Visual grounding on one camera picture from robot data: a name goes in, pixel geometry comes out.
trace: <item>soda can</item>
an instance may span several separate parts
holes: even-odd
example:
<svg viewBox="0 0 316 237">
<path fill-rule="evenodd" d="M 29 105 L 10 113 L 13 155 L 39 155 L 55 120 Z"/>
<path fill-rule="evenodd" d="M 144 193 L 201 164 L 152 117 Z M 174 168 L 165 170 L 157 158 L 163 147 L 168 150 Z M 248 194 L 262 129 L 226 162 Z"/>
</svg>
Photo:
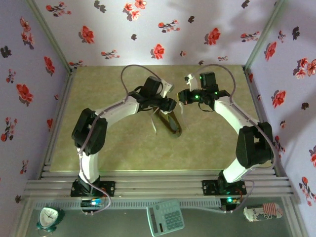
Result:
<svg viewBox="0 0 316 237">
<path fill-rule="evenodd" d="M 243 209 L 243 214 L 249 222 L 254 222 L 281 218 L 283 210 L 277 203 L 269 202 L 262 205 L 247 206 Z"/>
</svg>

